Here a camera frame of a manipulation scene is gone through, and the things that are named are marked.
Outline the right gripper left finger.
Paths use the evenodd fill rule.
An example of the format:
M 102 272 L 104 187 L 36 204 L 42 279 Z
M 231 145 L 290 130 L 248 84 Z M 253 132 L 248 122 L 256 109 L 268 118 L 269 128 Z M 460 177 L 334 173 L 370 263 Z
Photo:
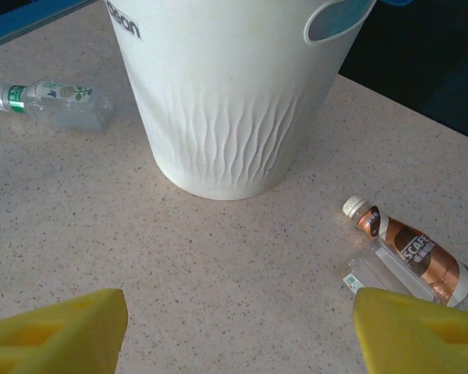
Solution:
M 0 319 L 0 373 L 113 373 L 127 325 L 118 288 Z

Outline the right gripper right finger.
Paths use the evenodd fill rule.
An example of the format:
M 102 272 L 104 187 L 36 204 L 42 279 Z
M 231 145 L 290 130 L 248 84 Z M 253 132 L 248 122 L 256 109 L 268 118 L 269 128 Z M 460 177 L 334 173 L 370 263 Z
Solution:
M 369 373 L 468 373 L 468 312 L 361 288 L 353 322 Z

